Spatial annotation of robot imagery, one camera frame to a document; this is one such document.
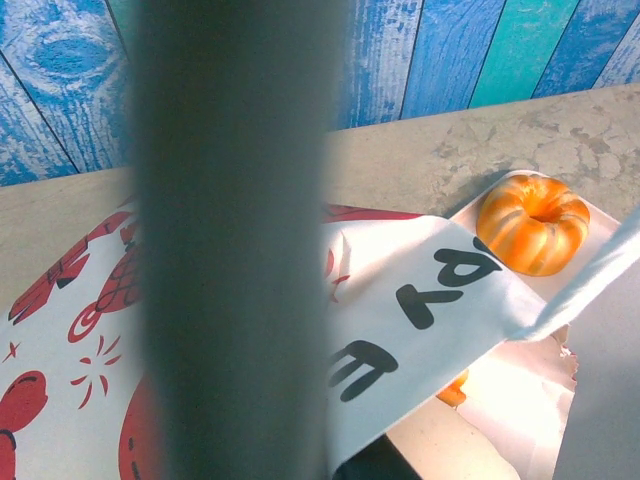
blue wooden wall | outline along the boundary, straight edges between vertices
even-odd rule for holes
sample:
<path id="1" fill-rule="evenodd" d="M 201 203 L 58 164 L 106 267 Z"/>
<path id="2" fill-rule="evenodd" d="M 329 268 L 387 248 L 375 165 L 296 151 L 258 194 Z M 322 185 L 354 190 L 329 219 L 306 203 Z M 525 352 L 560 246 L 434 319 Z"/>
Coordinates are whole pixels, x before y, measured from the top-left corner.
<path id="1" fill-rule="evenodd" d="M 640 0 L 348 0 L 335 128 L 640 80 Z M 137 0 L 0 0 L 0 186 L 129 161 Z"/>

black letter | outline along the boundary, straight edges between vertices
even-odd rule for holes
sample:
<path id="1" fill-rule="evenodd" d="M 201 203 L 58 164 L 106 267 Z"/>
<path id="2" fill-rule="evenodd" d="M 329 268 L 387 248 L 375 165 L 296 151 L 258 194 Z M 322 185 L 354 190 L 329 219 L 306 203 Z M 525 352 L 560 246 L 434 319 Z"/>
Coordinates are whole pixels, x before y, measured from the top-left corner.
<path id="1" fill-rule="evenodd" d="M 488 252 L 487 247 L 478 238 L 473 239 L 473 246 L 478 250 Z M 438 274 L 438 282 L 445 287 L 464 287 L 477 282 L 491 272 L 502 270 L 502 267 L 491 258 L 477 252 L 461 252 L 460 250 L 441 248 L 433 255 L 433 258 L 438 262 L 446 263 Z M 478 268 L 466 275 L 458 275 L 456 267 L 460 265 L 473 265 Z"/>
<path id="2" fill-rule="evenodd" d="M 441 290 L 436 292 L 418 292 L 413 285 L 405 285 L 396 291 L 396 299 L 402 311 L 418 330 L 433 325 L 433 313 L 427 303 L 450 303 L 462 297 L 460 290 Z"/>
<path id="3" fill-rule="evenodd" d="M 330 387 L 335 387 L 362 365 L 369 365 L 373 367 L 373 370 L 365 373 L 344 389 L 344 392 L 340 395 L 340 400 L 343 402 L 353 400 L 373 385 L 383 374 L 391 373 L 398 369 L 398 362 L 389 352 L 364 340 L 351 342 L 338 353 L 333 354 L 331 363 L 336 364 L 347 355 L 351 355 L 354 360 L 341 367 L 331 376 L 331 379 L 329 379 Z"/>

orange pumpkin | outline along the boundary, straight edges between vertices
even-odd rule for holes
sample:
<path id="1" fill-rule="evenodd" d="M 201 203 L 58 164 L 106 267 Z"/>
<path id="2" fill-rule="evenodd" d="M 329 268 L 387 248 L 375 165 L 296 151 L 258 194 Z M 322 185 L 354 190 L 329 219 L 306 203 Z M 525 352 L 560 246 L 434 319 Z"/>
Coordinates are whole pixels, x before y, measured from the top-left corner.
<path id="1" fill-rule="evenodd" d="M 460 387 L 464 385 L 464 382 L 467 381 L 469 377 L 469 370 L 465 370 L 462 374 L 456 378 L 451 384 L 442 390 L 436 397 L 442 400 L 444 403 L 451 407 L 457 407 L 462 404 L 467 399 L 467 396 L 464 394 Z"/>
<path id="2" fill-rule="evenodd" d="M 564 183 L 515 175 L 484 201 L 478 238 L 510 269 L 536 277 L 562 270 L 589 233 L 589 209 Z"/>

blue wooden plank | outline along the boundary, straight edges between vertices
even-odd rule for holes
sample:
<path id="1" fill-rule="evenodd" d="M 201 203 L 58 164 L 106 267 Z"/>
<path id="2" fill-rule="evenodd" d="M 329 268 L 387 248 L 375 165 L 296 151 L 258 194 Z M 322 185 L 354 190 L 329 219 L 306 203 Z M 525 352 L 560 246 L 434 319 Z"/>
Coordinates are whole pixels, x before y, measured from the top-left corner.
<path id="1" fill-rule="evenodd" d="M 582 0 L 533 96 L 593 87 L 638 12 L 640 0 Z"/>
<path id="2" fill-rule="evenodd" d="M 402 118 L 467 108 L 504 0 L 431 0 L 422 11 Z"/>
<path id="3" fill-rule="evenodd" d="M 422 0 L 352 0 L 337 128 L 400 118 Z"/>
<path id="4" fill-rule="evenodd" d="M 640 16 L 629 28 L 594 87 L 612 87 L 640 81 Z"/>
<path id="5" fill-rule="evenodd" d="M 0 186 L 77 173 L 0 57 Z"/>
<path id="6" fill-rule="evenodd" d="M 127 50 L 131 50 L 134 41 L 135 15 L 138 0 L 107 0 L 115 17 L 116 25 L 122 35 Z"/>
<path id="7" fill-rule="evenodd" d="M 127 61 L 104 0 L 4 0 L 0 49 L 80 171 L 125 163 Z"/>
<path id="8" fill-rule="evenodd" d="M 531 98 L 578 0 L 507 0 L 471 107 Z"/>

blurry gray pole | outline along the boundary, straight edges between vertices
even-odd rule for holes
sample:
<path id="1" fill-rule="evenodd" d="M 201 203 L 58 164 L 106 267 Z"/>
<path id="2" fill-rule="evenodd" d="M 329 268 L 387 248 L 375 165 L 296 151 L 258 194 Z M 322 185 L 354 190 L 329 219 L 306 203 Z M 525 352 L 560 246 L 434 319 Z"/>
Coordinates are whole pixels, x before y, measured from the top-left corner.
<path id="1" fill-rule="evenodd" d="M 136 177 L 168 477 L 319 478 L 318 232 L 342 2 L 140 3 Z"/>

